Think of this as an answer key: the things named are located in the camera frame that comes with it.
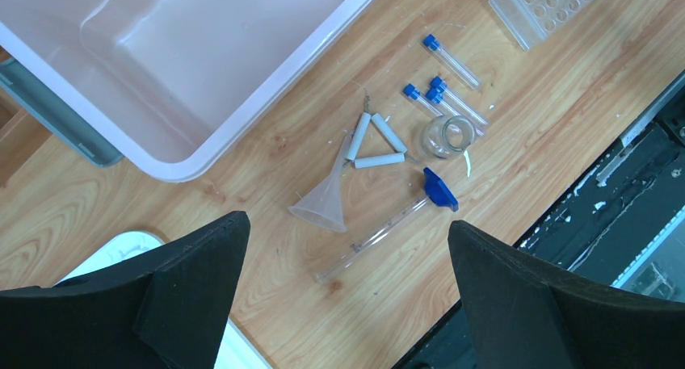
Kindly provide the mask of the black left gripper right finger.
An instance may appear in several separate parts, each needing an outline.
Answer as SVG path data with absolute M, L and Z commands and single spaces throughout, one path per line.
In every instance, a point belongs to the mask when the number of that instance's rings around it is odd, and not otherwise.
M 683 304 L 596 283 L 464 220 L 448 247 L 480 368 L 683 367 Z

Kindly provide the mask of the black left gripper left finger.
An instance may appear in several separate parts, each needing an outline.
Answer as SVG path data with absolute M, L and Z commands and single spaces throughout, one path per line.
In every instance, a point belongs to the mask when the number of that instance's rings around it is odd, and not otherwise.
M 249 236 L 234 211 L 52 287 L 2 291 L 2 367 L 213 367 Z

